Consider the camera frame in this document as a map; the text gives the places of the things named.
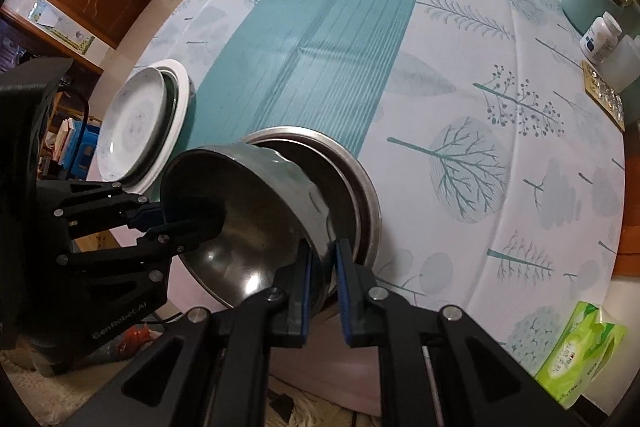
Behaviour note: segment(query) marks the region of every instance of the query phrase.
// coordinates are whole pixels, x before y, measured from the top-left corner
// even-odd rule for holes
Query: teal container
[[[604,12],[609,12],[618,20],[623,11],[613,0],[562,0],[560,5],[580,35],[584,35],[593,21]]]

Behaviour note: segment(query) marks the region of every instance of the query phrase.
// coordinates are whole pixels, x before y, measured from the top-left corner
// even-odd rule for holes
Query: floor
[[[0,351],[0,365],[20,399],[43,427],[60,427],[80,406],[127,365],[114,362],[45,378],[26,369],[26,350]],[[265,427],[380,427],[380,419],[354,413],[269,377]]]
[[[149,41],[182,0],[152,0],[124,36],[100,63],[104,73],[89,100],[91,115],[101,120]]]

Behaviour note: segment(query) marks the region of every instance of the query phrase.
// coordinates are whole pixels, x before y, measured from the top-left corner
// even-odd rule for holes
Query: teal table runner
[[[198,90],[187,148],[300,125],[355,155],[415,0],[261,0]]]

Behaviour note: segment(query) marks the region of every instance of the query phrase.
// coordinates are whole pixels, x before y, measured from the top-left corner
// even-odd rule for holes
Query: white medicine bottle
[[[593,21],[580,39],[580,49],[592,64],[599,64],[618,44],[622,29],[609,12]]]

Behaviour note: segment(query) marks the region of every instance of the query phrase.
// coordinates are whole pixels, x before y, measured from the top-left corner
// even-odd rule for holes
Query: black cable
[[[84,96],[84,94],[82,94],[80,91],[78,91],[75,87],[71,87],[71,86],[60,86],[58,88],[58,91],[66,91],[69,93],[72,93],[74,95],[76,95],[82,102],[82,105],[84,106],[84,113],[82,115],[82,125],[80,126],[80,133],[78,134],[78,141],[76,142],[76,148],[74,149],[74,153],[71,156],[71,163],[69,164],[69,168],[66,171],[66,176],[65,176],[65,180],[69,179],[69,176],[71,175],[71,171],[74,168],[74,165],[76,163],[76,158],[78,158],[78,152],[80,150],[80,145],[82,144],[82,138],[84,137],[84,131],[86,130],[86,124],[89,120],[89,101],[86,99],[86,97]]]
[[[142,322],[139,322],[139,324],[147,325],[147,326],[165,325],[171,321],[174,321],[175,319],[179,319],[183,315],[184,315],[183,313],[177,313],[175,315],[171,315],[171,317],[167,317],[166,319],[162,319],[159,321],[142,321]]]

